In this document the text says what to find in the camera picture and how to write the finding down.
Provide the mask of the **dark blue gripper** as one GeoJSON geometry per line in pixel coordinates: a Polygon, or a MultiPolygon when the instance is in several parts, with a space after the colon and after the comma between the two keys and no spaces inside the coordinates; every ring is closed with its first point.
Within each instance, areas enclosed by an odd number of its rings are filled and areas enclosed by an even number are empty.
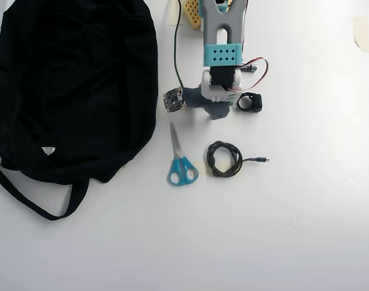
{"type": "Polygon", "coordinates": [[[210,116],[210,119],[217,120],[225,118],[230,112],[229,102],[213,102],[201,94],[201,89],[183,88],[183,100],[188,108],[203,108],[210,116]]]}

